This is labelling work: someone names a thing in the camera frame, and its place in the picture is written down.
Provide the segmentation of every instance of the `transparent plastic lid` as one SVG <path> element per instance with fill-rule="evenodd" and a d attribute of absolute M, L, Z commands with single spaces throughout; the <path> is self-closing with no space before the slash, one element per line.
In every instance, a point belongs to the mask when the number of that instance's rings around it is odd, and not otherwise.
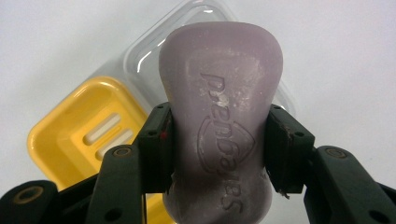
<path fill-rule="evenodd" d="M 236 19 L 219 1 L 185 1 L 141 35 L 126 51 L 104 64 L 92 76 L 117 78 L 129 88 L 140 106 L 149 114 L 154 106 L 168 101 L 158 70 L 162 43 L 177 28 L 204 21 L 236 21 Z M 295 116 L 292 96 L 282 80 L 273 103 L 281 105 Z"/>
<path fill-rule="evenodd" d="M 181 26 L 203 21 L 234 21 L 234 18 L 219 2 L 190 1 L 169 12 L 126 51 L 125 75 L 133 86 L 132 94 L 147 112 L 167 101 L 158 71 L 163 41 Z"/>

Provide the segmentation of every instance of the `white surface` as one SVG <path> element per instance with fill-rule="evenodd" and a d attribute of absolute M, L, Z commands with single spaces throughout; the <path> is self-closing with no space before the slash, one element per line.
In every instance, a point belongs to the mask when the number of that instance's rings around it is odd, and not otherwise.
<path fill-rule="evenodd" d="M 27 154 L 30 129 L 177 2 L 0 3 L 0 195 L 45 178 Z M 396 188 L 396 2 L 227 6 L 279 41 L 297 119 L 317 146 L 351 151 L 376 181 Z M 275 195 L 263 223 L 307 223 L 302 196 Z"/>

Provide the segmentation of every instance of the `screw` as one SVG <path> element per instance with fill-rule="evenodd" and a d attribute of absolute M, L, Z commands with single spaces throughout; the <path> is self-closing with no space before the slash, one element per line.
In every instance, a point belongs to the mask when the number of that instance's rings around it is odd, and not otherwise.
<path fill-rule="evenodd" d="M 113 156 L 115 157 L 127 157 L 132 154 L 132 150 L 128 147 L 121 147 L 118 148 L 113 152 Z"/>
<path fill-rule="evenodd" d="M 40 186 L 32 186 L 21 190 L 15 195 L 13 202 L 16 204 L 25 204 L 34 201 L 44 192 L 44 188 Z"/>
<path fill-rule="evenodd" d="M 326 148 L 326 152 L 338 159 L 344 159 L 347 157 L 347 154 L 338 148 Z"/>

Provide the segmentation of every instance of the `soap bar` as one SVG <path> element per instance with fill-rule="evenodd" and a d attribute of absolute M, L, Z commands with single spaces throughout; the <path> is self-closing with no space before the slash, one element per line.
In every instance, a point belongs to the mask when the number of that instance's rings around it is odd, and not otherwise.
<path fill-rule="evenodd" d="M 282 63 L 276 39 L 251 24 L 195 23 L 166 38 L 160 75 L 176 148 L 163 202 L 176 223 L 258 223 L 267 214 L 264 125 Z"/>

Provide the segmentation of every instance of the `black plastic part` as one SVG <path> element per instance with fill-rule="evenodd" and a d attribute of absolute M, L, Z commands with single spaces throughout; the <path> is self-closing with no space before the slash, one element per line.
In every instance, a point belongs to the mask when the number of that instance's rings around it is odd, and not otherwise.
<path fill-rule="evenodd" d="M 327 202 L 321 186 L 306 189 L 304 205 L 310 224 L 330 223 L 332 209 Z"/>
<path fill-rule="evenodd" d="M 61 214 L 56 185 L 30 181 L 6 193 L 0 200 L 0 223 L 56 223 Z"/>
<path fill-rule="evenodd" d="M 332 210 L 329 223 L 396 223 L 393 201 L 351 153 L 339 147 L 320 147 L 312 162 Z"/>
<path fill-rule="evenodd" d="M 139 148 L 111 148 L 96 180 L 85 223 L 146 223 Z"/>
<path fill-rule="evenodd" d="M 301 193 L 315 136 L 280 106 L 271 105 L 264 141 L 264 164 L 276 192 Z"/>
<path fill-rule="evenodd" d="M 384 190 L 384 192 L 388 195 L 388 197 L 393 201 L 393 204 L 396 206 L 396 189 L 392 189 L 380 183 L 378 184 L 379 187 L 381 187 L 381 189 Z"/>
<path fill-rule="evenodd" d="M 136 138 L 142 157 L 145 193 L 166 192 L 172 184 L 172 125 L 169 103 L 157 105 Z"/>
<path fill-rule="evenodd" d="M 62 205 L 62 222 L 82 224 L 85 222 L 97 175 L 59 192 Z"/>

